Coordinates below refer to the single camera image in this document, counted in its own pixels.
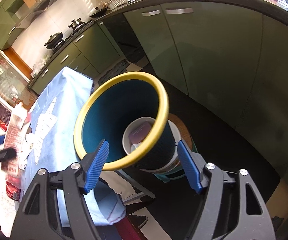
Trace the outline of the blue star tablecloth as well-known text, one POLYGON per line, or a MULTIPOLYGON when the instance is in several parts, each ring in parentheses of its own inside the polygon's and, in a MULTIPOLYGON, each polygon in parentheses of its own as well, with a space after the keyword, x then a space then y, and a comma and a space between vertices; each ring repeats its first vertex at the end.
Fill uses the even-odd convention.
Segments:
MULTIPOLYGON (((62 171, 78 161, 73 144, 74 127, 93 90, 91 78, 64 67, 37 98, 30 111, 34 136, 33 149, 22 176, 24 190, 39 169, 62 171)), ((113 225, 126 215, 120 195, 103 180, 84 198, 96 226, 113 225)))

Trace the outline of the dark bin with yellow rim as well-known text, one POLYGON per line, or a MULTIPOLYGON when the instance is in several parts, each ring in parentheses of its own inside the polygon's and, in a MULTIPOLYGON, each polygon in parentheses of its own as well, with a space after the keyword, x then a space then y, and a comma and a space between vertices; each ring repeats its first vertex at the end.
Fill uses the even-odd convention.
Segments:
POLYGON ((159 79, 145 72, 118 75, 98 87, 82 107, 73 136, 76 154, 82 159, 94 152, 101 140, 107 140, 105 171, 134 166, 157 143, 168 115, 168 94, 159 79), (154 118, 155 124, 144 142, 127 155, 122 146, 124 131, 144 116, 154 118))

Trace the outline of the small steel pot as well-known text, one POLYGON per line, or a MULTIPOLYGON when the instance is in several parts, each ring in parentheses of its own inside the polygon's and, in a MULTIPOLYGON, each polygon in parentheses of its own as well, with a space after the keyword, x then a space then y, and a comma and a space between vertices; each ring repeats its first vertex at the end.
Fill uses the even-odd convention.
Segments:
POLYGON ((81 20, 81 18, 78 18, 77 20, 72 20, 72 23, 68 25, 69 28, 71 28, 73 31, 75 31, 77 28, 79 28, 84 22, 81 20))

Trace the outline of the black wok with lid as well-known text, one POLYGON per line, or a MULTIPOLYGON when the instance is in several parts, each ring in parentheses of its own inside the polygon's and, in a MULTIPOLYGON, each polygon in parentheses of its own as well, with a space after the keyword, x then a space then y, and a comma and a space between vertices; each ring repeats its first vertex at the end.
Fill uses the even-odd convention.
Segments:
POLYGON ((55 33, 54 35, 51 35, 49 37, 49 40, 44 44, 44 46, 47 49, 53 49, 53 48, 56 47, 56 45, 58 43, 60 43, 62 41, 62 38, 63 38, 63 33, 62 32, 55 33))

